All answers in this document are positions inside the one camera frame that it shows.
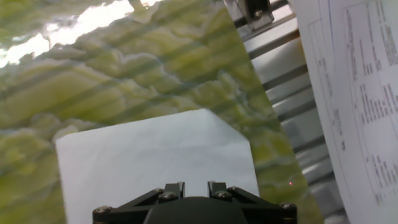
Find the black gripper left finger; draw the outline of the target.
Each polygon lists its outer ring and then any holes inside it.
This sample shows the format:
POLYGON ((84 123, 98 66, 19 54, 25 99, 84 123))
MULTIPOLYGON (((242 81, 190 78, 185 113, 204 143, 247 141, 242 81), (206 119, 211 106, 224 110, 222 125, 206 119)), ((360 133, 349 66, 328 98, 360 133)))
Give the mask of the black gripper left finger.
POLYGON ((185 196, 185 183, 166 184, 153 189, 120 207, 100 206, 92 212, 94 224, 141 224, 150 210, 156 205, 182 199, 185 196))

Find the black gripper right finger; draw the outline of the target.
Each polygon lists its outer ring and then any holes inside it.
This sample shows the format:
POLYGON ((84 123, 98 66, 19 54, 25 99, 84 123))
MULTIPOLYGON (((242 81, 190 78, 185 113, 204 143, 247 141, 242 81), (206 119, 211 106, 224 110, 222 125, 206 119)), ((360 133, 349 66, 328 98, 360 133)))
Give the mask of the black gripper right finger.
POLYGON ((297 206, 275 204, 242 188, 227 187, 224 182, 208 182, 208 196, 234 205, 248 223, 297 224, 297 206))

